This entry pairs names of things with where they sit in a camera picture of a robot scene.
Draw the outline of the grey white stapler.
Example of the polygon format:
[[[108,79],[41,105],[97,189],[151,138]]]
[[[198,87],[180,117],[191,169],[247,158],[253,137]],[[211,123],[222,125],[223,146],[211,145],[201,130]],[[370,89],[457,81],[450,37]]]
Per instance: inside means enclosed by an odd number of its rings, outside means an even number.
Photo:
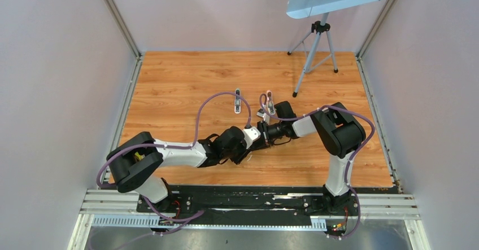
[[[241,90],[239,88],[235,89],[235,100],[234,100],[234,113],[240,114],[241,113]]]

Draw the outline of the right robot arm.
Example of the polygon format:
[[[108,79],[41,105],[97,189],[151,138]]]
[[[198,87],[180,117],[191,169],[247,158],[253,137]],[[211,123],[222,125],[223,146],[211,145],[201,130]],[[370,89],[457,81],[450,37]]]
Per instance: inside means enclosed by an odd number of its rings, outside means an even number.
[[[321,201],[323,208],[333,212],[345,207],[355,192],[350,179],[356,154],[371,138],[358,120],[369,120],[348,110],[341,102],[301,117],[296,116],[288,101],[276,104],[274,113],[264,103],[260,106],[266,116],[278,120],[263,128],[265,141],[270,146],[276,145],[276,141],[283,137],[294,140],[313,133],[319,135],[329,154],[328,177]]]

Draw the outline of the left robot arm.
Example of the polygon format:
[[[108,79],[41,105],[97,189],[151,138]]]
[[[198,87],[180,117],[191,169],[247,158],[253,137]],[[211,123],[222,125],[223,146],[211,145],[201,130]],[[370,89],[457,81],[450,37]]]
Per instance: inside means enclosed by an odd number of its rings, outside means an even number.
[[[120,193],[137,192],[152,203],[169,198],[164,179],[154,176],[158,168],[192,166],[205,168],[231,160],[239,163],[261,136],[255,127],[232,126],[194,143],[165,142],[143,131],[111,151],[106,160]]]

